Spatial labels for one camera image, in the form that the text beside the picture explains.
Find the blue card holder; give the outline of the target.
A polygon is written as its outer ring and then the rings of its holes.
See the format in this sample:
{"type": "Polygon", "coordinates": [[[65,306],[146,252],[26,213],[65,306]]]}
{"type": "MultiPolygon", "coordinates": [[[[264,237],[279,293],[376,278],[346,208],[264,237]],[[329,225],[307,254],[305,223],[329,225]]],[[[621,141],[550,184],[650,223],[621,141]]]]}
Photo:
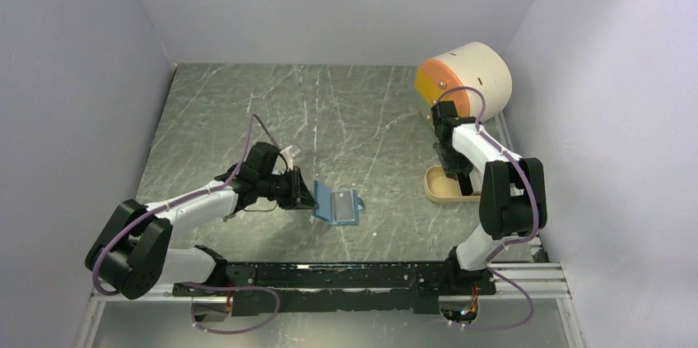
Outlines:
{"type": "Polygon", "coordinates": [[[313,218],[329,225],[360,223],[360,213],[365,210],[365,203],[356,190],[335,190],[315,180],[313,194],[317,204],[312,210],[313,218]]]}

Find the grey VIP credit card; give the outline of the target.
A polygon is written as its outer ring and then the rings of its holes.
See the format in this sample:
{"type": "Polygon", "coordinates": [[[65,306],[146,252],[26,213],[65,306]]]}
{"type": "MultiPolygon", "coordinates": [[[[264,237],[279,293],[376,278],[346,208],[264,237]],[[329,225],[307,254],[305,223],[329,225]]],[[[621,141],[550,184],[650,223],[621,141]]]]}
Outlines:
{"type": "Polygon", "coordinates": [[[357,195],[353,190],[332,193],[333,220],[339,225],[355,224],[358,217],[357,195]]]}

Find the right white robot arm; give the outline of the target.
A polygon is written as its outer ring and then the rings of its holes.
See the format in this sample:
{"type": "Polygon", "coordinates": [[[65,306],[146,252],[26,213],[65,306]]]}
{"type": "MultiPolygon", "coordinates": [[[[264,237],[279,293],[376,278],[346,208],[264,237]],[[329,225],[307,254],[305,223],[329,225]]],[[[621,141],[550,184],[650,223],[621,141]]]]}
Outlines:
{"type": "Polygon", "coordinates": [[[451,100],[430,109],[435,149],[445,175],[460,188],[480,197],[479,225],[456,247],[458,263],[444,272],[446,287],[465,293],[476,281],[475,271],[507,246],[535,238],[547,223],[542,162],[522,157],[500,144],[474,117],[462,117],[451,100]]]}

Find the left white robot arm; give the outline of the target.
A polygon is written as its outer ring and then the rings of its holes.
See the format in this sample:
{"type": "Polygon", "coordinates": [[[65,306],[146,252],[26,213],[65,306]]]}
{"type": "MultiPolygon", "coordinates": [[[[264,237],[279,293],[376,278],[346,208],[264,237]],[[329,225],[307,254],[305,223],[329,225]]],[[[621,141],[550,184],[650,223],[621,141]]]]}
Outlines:
{"type": "Polygon", "coordinates": [[[283,210],[317,206],[300,168],[267,142],[255,143],[243,161],[192,192],[149,204],[121,202],[86,255],[95,288],[127,299],[165,284],[221,293],[230,285],[228,262],[204,245],[176,249],[171,241],[209,221],[232,217],[261,198],[283,210]]]}

